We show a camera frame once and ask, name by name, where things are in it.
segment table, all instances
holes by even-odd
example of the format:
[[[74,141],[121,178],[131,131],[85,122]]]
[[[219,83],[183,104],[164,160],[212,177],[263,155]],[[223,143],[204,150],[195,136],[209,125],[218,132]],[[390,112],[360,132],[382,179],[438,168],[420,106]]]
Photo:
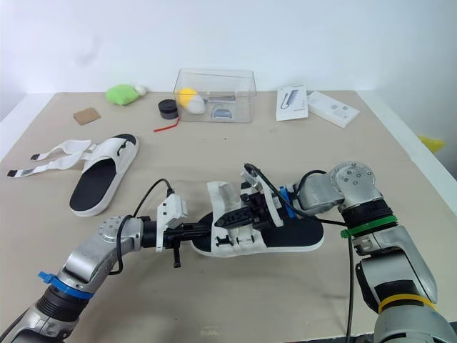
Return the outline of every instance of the table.
[[[361,113],[345,129],[313,114],[277,122],[275,94],[259,92],[251,124],[185,122],[153,133],[169,124],[156,105],[170,94],[150,93],[125,107],[109,104],[101,93],[54,96],[0,163],[1,328],[42,295],[46,285],[36,277],[39,271],[56,273],[100,222],[132,213],[160,177],[186,199],[191,222],[211,211],[206,182],[238,184],[246,161],[279,185],[352,159],[375,171],[378,188],[436,278],[440,312],[457,320],[457,274],[447,263],[457,259],[456,216],[356,93],[325,93]],[[79,126],[72,114],[86,107],[101,119]],[[33,166],[32,154],[66,139],[100,142],[121,133],[139,138],[139,152],[98,216],[79,218],[69,209],[80,169],[5,176]],[[164,196],[164,189],[154,192],[141,214],[154,217]],[[341,219],[335,209],[321,217]],[[172,252],[127,255],[123,273],[106,280],[68,342],[286,342],[342,335],[348,252],[339,231],[325,225],[322,247],[299,254],[216,259],[185,246],[180,269],[173,268]],[[370,332],[375,321],[356,285],[353,332]]]

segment red cable tie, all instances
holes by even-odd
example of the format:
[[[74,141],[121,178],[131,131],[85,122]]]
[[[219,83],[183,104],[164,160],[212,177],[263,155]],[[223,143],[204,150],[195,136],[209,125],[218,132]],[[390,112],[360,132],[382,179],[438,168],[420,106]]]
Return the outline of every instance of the red cable tie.
[[[173,129],[174,127],[178,126],[178,123],[179,123],[179,117],[178,117],[178,120],[176,120],[176,124],[173,124],[173,125],[170,125],[170,126],[161,127],[160,129],[154,129],[154,132]]]

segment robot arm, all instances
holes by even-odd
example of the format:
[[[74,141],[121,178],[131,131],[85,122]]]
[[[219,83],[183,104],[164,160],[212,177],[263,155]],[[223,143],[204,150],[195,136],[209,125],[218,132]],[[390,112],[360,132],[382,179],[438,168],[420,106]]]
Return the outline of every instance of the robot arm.
[[[363,299],[379,313],[374,342],[457,342],[448,322],[436,311],[435,279],[405,227],[375,187],[373,171],[356,162],[309,177],[298,202],[308,215],[334,206],[348,227],[343,238],[364,257],[356,265]]]
[[[157,222],[149,217],[107,219],[71,253],[57,275],[40,272],[49,287],[0,342],[62,342],[107,276],[117,274],[111,271],[115,263],[121,268],[118,251],[122,256],[142,247],[174,249],[174,266],[180,267],[180,242],[211,234],[206,225],[182,224],[186,215],[185,202],[171,194],[158,207]]]

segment green band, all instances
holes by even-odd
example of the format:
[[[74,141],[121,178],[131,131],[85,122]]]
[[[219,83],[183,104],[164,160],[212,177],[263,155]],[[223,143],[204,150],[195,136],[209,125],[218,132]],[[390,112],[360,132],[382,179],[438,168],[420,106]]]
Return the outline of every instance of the green band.
[[[379,227],[384,224],[394,223],[396,221],[397,221],[397,217],[388,216],[388,217],[380,218],[377,220],[373,220],[372,222],[365,223],[365,224],[359,225],[357,227],[353,227],[352,229],[343,230],[340,232],[340,235],[342,238],[349,238],[350,236],[353,236],[354,234],[359,234],[366,230],[369,230],[369,229],[372,229],[375,227]]]

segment green toy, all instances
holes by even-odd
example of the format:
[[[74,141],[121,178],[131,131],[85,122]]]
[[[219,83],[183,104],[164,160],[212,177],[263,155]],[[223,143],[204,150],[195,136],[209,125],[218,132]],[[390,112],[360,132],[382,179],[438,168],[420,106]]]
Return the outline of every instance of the green toy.
[[[106,100],[115,105],[127,105],[146,94],[144,86],[131,86],[130,84],[118,84],[106,92]]]

